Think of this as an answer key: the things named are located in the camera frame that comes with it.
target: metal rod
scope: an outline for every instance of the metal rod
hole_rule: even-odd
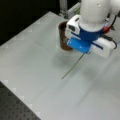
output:
[[[80,56],[80,58],[77,60],[77,62],[76,62],[76,63],[73,65],[73,67],[62,77],[62,79],[64,79],[64,78],[73,70],[73,68],[78,64],[78,62],[83,58],[84,55],[85,55],[85,53]]]

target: tabletop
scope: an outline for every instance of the tabletop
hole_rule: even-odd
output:
[[[42,120],[120,120],[120,48],[105,59],[59,47],[47,13],[0,47],[0,80]]]

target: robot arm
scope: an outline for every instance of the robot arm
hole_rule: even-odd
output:
[[[82,0],[81,14],[67,23],[67,45],[82,53],[108,57],[116,48],[114,41],[101,37],[108,13],[120,14],[120,0]]]

